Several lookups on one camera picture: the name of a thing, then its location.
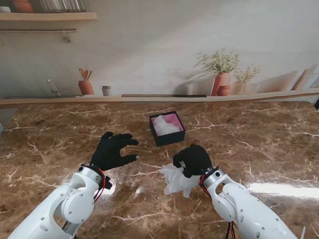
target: white tissue paper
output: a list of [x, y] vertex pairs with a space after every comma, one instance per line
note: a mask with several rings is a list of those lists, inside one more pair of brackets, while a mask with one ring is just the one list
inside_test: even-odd
[[183, 167], [176, 168], [172, 163], [163, 165], [160, 173], [164, 174], [167, 186], [164, 189], [164, 194], [169, 195], [171, 193], [177, 193], [183, 190], [184, 197], [188, 198], [191, 188], [194, 188], [199, 183], [200, 175], [193, 175], [190, 178], [186, 178], [182, 173]]
[[155, 120], [154, 120], [154, 128], [156, 131], [156, 134], [158, 136], [162, 136], [165, 134], [169, 134], [169, 133], [175, 133], [175, 132], [179, 132], [179, 127], [173, 125], [172, 123], [167, 123], [164, 120], [163, 116], [158, 116]]

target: wall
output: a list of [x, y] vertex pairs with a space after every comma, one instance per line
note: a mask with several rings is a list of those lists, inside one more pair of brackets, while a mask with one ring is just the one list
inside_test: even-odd
[[0, 96], [80, 95], [71, 72], [93, 70], [119, 94], [209, 94], [212, 74], [198, 53], [239, 52], [243, 67], [262, 65], [252, 82], [319, 63], [318, 0], [86, 0], [98, 21], [1, 23], [1, 28], [77, 28], [58, 33], [0, 33]]

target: brown marble surface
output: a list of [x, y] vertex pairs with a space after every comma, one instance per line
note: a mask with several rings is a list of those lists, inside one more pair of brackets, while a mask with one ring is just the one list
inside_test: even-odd
[[[156, 147], [149, 116], [177, 111], [185, 141]], [[17, 111], [0, 135], [0, 239], [55, 188], [89, 162], [106, 131], [141, 143], [132, 164], [106, 174], [114, 184], [78, 232], [79, 239], [211, 239], [227, 223], [197, 187], [190, 198], [165, 196], [157, 170], [197, 143], [300, 238], [319, 233], [319, 113], [309, 103], [55, 104]]]

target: robot forearm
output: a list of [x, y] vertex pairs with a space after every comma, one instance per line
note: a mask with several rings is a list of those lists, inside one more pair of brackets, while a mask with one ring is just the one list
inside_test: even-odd
[[[99, 189], [103, 177], [102, 173], [83, 165], [69, 184], [56, 188], [8, 239], [73, 239], [93, 211], [94, 192]], [[67, 226], [61, 228], [54, 215], [68, 222]]]
[[[276, 213], [220, 169], [208, 172], [203, 184], [216, 212], [224, 220], [234, 221], [244, 238], [297, 239]], [[221, 184], [222, 192], [217, 194], [216, 188]]]

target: black glove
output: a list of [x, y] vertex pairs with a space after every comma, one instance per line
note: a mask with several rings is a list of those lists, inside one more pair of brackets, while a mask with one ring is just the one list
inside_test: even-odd
[[139, 144], [137, 140], [132, 139], [133, 136], [131, 134], [112, 135], [112, 132], [106, 132], [102, 136], [91, 159], [90, 164], [98, 166], [103, 171], [123, 166], [139, 158], [136, 154], [126, 155], [124, 157], [120, 154], [120, 150], [125, 146]]
[[183, 149], [173, 157], [173, 165], [181, 167], [180, 162], [184, 162], [185, 168], [183, 174], [186, 178], [192, 175], [202, 175], [207, 168], [211, 168], [211, 161], [205, 149], [199, 145], [192, 144], [190, 147]]

